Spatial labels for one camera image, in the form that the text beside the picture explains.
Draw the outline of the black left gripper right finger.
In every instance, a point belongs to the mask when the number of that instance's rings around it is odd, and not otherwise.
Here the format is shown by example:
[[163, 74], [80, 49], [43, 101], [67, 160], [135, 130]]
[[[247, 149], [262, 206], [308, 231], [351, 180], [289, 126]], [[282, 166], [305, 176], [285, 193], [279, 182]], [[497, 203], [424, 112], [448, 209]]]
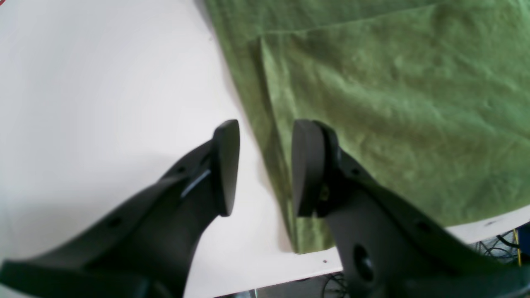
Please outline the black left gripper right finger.
[[351, 298], [529, 296], [529, 266], [472, 251], [379, 185], [328, 125], [294, 122], [291, 167], [294, 214], [324, 219]]

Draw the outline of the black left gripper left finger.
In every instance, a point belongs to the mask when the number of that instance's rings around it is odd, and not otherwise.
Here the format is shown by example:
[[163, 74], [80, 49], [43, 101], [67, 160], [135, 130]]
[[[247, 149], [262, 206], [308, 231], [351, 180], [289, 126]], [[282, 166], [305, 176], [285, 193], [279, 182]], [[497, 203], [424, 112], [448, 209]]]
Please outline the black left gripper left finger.
[[234, 207], [237, 120], [63, 245], [7, 259], [1, 284], [36, 298], [181, 298], [205, 230]]

